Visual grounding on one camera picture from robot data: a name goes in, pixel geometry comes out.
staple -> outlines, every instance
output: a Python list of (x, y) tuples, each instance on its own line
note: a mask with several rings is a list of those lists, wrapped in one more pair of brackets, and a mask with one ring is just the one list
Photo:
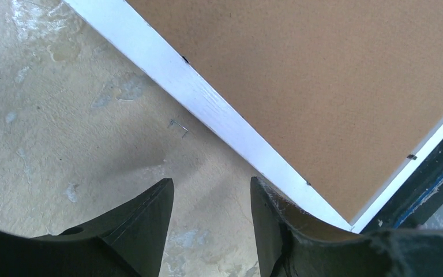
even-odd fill
[(175, 121), (174, 119), (171, 119), (171, 122), (169, 122), (169, 126), (167, 126), (167, 127), (169, 128), (170, 126), (172, 126), (174, 124), (179, 125), (184, 130), (184, 134), (182, 135), (182, 138), (184, 139), (184, 137), (189, 132), (189, 130), (187, 130), (186, 127), (182, 126), (181, 124), (179, 124), (179, 122)]

corkboard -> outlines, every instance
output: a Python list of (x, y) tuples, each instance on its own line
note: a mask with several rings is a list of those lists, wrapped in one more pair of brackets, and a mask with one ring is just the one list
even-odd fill
[(443, 117), (443, 1), (128, 2), (347, 220)]

stained floor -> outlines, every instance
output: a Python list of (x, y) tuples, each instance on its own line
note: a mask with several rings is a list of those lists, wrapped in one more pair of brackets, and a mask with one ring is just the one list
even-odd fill
[(258, 276), (256, 174), (65, 4), (0, 1), (1, 230), (59, 234), (171, 177), (160, 276)]

white frame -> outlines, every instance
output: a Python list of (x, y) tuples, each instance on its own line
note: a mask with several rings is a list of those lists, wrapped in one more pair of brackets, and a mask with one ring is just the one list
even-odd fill
[(350, 225), (126, 1), (65, 2), (294, 203), (339, 228), (359, 233), (443, 139), (442, 124)]

